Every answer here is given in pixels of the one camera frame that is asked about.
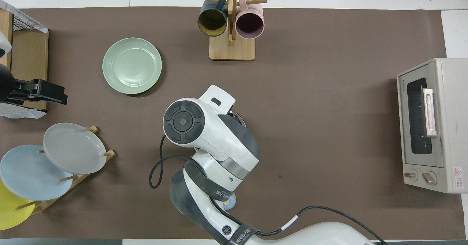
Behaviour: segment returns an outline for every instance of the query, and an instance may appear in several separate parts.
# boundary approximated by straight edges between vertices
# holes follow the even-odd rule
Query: plate
[[[78,175],[99,171],[106,163],[101,140],[83,126],[57,123],[44,134],[44,152],[62,170]]]
[[[31,200],[25,200],[8,190],[0,180],[0,230],[13,228],[25,221],[32,213],[35,205],[16,210],[16,207],[25,205]]]
[[[9,150],[0,161],[0,177],[5,187],[13,194],[27,200],[51,200],[65,194],[72,180],[58,183],[70,177],[49,161],[40,145],[21,145]]]
[[[102,73],[114,90],[125,94],[150,89],[161,75],[162,60],[148,41],[130,37],[114,43],[104,55]]]

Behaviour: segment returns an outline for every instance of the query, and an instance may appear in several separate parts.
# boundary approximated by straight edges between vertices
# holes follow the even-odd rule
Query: mint green plate
[[[125,94],[142,93],[161,75],[158,50],[148,41],[129,37],[114,43],[104,55],[102,73],[114,90]]]

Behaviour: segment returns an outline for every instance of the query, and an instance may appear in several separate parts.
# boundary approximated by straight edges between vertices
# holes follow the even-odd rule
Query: black clamp
[[[47,101],[66,105],[67,99],[64,87],[41,79],[17,80],[0,64],[0,102],[23,105],[23,101]]]
[[[234,194],[226,188],[216,184],[209,180],[193,162],[187,162],[184,165],[184,169],[194,183],[210,197],[219,201],[228,201],[229,198]]]

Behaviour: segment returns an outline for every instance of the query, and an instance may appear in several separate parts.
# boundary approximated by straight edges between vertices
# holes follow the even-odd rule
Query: yellow plate
[[[16,210],[16,207],[25,205],[31,200],[25,200],[11,193],[0,180],[0,230],[13,228],[25,221],[32,213],[35,205]]]

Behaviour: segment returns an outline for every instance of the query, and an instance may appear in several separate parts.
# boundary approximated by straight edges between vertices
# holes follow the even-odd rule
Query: black cable
[[[152,167],[151,169],[151,172],[149,174],[149,185],[151,188],[157,188],[159,187],[159,185],[161,184],[161,181],[162,181],[162,172],[163,172],[163,169],[162,169],[162,163],[165,161],[165,160],[169,160],[171,158],[182,158],[182,159],[185,159],[185,160],[188,160],[188,161],[192,161],[195,163],[195,165],[197,166],[197,168],[202,172],[202,174],[205,176],[205,172],[204,172],[204,169],[203,167],[195,160],[193,160],[192,158],[190,157],[186,157],[184,155],[170,155],[168,157],[162,157],[162,145],[164,143],[164,139],[166,138],[166,135],[162,136],[162,139],[161,139],[161,144],[159,146],[159,161],[156,162],[156,164]],[[156,170],[156,168],[158,167],[158,165],[161,165],[161,171],[159,173],[159,180],[158,180],[158,183],[156,185],[153,185],[152,184],[152,175],[154,174],[154,171]],[[236,224],[238,225],[242,225],[242,221],[238,220],[237,218],[235,218],[234,216],[232,216],[231,214],[227,213],[225,210],[223,210],[222,208],[219,207],[219,205],[216,203],[216,200],[212,197],[210,197],[210,200],[211,200],[211,203],[214,205],[214,207],[219,211],[219,213],[221,213],[222,215],[224,215],[225,217],[229,218],[230,220],[232,220],[233,222],[235,222]],[[297,217],[301,216],[301,214],[306,211],[306,210],[311,210],[313,208],[319,208],[319,209],[322,209],[322,210],[329,210],[329,211],[332,211],[332,212],[335,212],[337,214],[340,214],[346,218],[348,218],[349,220],[352,220],[354,223],[360,225],[361,227],[363,227],[365,230],[367,230],[369,233],[371,233],[374,237],[376,237],[382,245],[387,245],[387,243],[381,238],[379,237],[379,235],[377,235],[375,232],[373,232],[370,228],[368,228],[366,225],[364,225],[363,223],[359,222],[358,220],[356,220],[355,218],[353,218],[352,216],[350,215],[347,215],[339,210],[335,210],[333,208],[328,208],[328,207],[323,207],[323,206],[309,206],[309,207],[305,207],[303,208],[302,210],[300,210],[296,215]],[[272,232],[261,232],[261,231],[257,231],[255,234],[256,235],[262,235],[262,236],[271,236],[271,235],[276,235],[280,232],[282,232],[283,229],[278,229],[278,230],[275,230],[275,231],[272,231]]]
[[[373,232],[370,228],[368,228],[366,225],[362,224],[361,222],[359,222],[358,220],[356,220],[355,218],[353,218],[352,216],[346,214],[346,213],[343,213],[339,210],[335,210],[333,208],[328,208],[328,207],[323,207],[323,206],[309,206],[309,207],[305,207],[303,208],[302,210],[299,211],[299,213],[297,213],[297,217],[299,217],[304,211],[306,210],[311,210],[313,208],[319,208],[321,210],[329,210],[329,211],[332,211],[332,212],[335,212],[337,214],[340,214],[346,218],[348,218],[349,220],[352,220],[354,223],[356,223],[357,225],[360,225],[361,227],[363,227],[365,230],[367,230],[369,233],[371,233],[374,237],[376,237],[383,245],[387,245],[387,243],[381,238],[379,237],[379,235],[377,235],[375,232]]]

